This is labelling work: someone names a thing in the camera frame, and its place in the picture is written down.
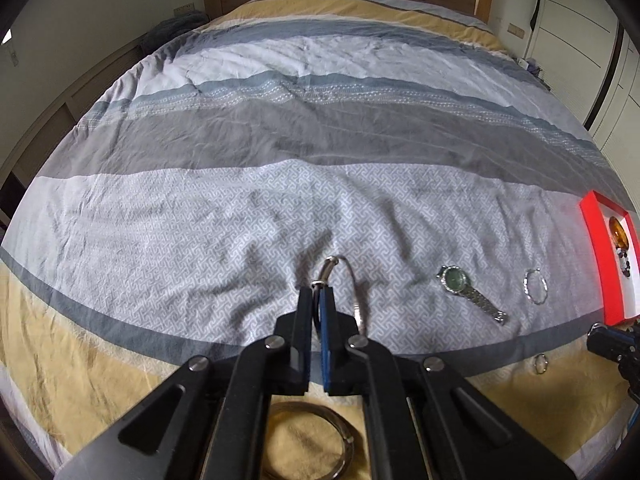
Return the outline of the red jewelry box tray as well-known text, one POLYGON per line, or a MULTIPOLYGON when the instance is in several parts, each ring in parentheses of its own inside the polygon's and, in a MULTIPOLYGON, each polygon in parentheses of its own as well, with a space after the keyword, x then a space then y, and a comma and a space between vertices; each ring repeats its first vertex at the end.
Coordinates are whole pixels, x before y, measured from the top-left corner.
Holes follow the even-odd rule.
POLYGON ((579 203, 596 258, 602 294, 604 322, 618 325, 639 318, 639 235, 634 215, 595 190, 579 203), (620 220, 629 240, 628 252, 617 249, 608 219, 620 220))

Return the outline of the white sliding wardrobe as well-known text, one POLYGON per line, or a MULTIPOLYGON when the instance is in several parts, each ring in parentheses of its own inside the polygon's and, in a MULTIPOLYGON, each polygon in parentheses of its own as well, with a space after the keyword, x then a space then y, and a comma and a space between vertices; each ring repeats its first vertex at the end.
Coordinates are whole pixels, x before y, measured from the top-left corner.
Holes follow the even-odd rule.
POLYGON ((639 161, 639 49, 605 0, 539 0, 527 55, 614 168, 639 161))

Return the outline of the low wooden side cabinet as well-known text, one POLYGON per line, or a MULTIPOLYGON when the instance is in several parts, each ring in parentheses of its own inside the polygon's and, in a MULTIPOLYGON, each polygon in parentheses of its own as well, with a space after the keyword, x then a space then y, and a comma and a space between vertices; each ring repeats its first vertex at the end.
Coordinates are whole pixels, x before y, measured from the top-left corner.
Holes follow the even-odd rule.
POLYGON ((72 82, 29 126, 1 164, 1 229, 5 230, 37 172, 94 102, 130 67, 143 58, 137 36, 107 55, 72 82))

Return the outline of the dark clothes pile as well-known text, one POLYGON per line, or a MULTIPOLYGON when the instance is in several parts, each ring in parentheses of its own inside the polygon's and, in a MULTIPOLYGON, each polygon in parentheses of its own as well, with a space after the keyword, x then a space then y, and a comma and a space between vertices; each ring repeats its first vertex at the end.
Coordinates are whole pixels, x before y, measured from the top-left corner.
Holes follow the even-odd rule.
POLYGON ((149 55, 169 41, 208 22, 208 15, 202 11, 190 11, 168 18, 152 27, 143 36, 140 41, 140 50, 143 55, 149 55))

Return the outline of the brown tortoiseshell bangle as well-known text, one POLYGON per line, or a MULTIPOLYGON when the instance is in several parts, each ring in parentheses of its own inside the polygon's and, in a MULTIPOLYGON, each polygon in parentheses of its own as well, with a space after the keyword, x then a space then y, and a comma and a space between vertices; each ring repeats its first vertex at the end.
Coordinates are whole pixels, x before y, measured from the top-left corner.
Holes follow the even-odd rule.
POLYGON ((348 422, 325 406, 299 401, 271 405, 263 479, 341 479, 356 439, 348 422))

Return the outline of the orange amber bangle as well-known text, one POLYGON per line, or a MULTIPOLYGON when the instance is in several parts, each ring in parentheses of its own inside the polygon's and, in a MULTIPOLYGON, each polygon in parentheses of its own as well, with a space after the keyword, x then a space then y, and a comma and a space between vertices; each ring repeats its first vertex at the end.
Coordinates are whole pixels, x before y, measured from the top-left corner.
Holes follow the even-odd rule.
POLYGON ((612 216, 608 219, 608 229, 612 237, 612 242, 617 249, 628 252, 630 244, 623 225, 616 217, 612 216))

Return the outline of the silver watch green dial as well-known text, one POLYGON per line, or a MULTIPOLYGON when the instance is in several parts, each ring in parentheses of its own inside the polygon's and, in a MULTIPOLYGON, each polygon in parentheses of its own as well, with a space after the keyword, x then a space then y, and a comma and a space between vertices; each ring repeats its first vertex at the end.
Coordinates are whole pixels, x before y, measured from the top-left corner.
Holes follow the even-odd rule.
POLYGON ((498 309, 487 297, 474 288, 469 275, 461 268, 458 266, 442 266, 436 276, 446 292, 469 300, 496 323, 500 325, 506 324, 509 315, 498 309))

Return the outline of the striped bed duvet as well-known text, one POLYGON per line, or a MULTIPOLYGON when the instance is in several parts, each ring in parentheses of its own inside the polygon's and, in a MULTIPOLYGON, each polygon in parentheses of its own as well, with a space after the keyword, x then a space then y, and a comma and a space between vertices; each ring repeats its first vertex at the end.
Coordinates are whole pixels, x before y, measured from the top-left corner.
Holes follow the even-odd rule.
POLYGON ((407 0, 256 0, 132 66, 1 245, 1 397, 48 471, 189 356, 266 336, 341 255, 369 336, 440 352, 579 477, 632 410, 579 208, 632 206, 488 27, 407 0), (458 266, 506 324, 442 288, 458 266))

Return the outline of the wall power outlet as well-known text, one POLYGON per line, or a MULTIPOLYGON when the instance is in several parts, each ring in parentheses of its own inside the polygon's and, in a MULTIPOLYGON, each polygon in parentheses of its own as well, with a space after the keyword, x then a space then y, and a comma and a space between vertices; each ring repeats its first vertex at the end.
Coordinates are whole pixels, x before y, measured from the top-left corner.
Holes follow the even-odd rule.
POLYGON ((174 9, 174 15, 184 15, 195 11, 195 6, 193 3, 184 4, 183 6, 178 6, 178 8, 174 9))

